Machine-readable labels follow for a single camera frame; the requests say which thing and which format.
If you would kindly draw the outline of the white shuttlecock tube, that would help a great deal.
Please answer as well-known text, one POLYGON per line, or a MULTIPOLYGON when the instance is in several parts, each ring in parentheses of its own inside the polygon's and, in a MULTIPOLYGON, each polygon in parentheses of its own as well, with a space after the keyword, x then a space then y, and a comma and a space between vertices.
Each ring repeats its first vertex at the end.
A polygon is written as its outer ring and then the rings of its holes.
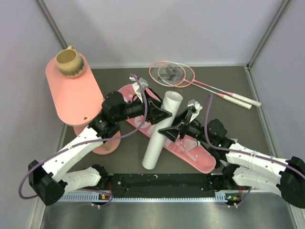
POLYGON ((175 91, 167 91, 165 93, 161 108, 170 112, 172 116, 154 125, 155 127, 142 161, 142 165, 145 169, 152 170, 155 168, 166 140, 166 137, 159 134, 158 131, 172 125, 182 100, 183 96, 175 91))

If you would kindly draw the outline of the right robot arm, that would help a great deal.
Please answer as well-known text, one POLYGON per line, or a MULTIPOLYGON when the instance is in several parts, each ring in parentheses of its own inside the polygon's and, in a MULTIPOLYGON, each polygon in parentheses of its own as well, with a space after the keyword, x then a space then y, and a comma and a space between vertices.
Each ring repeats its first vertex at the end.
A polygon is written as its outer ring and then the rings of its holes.
POLYGON ((172 126, 158 132, 171 141, 190 136, 207 143, 208 152, 217 161, 225 163, 222 182, 226 188, 247 186, 272 192, 287 203, 305 207, 305 163, 298 157, 290 159, 268 156, 251 150, 226 137, 227 130, 220 120, 190 120, 193 109, 177 116, 172 126))

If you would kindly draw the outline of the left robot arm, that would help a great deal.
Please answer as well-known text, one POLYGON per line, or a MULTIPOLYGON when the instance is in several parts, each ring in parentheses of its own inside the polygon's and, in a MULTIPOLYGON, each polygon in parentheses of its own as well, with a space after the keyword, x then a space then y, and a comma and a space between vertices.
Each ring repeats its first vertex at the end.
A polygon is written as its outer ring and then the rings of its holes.
POLYGON ((143 93, 135 101, 125 101, 120 92, 106 95, 101 112, 53 158, 28 165, 28 181, 30 187, 46 206, 56 203, 65 193, 85 187, 103 189, 108 184, 107 172, 100 165, 69 172, 90 151, 108 141, 116 140, 119 122, 135 117, 143 117, 144 121, 158 124, 168 120, 173 113, 164 108, 162 103, 148 93, 143 93))

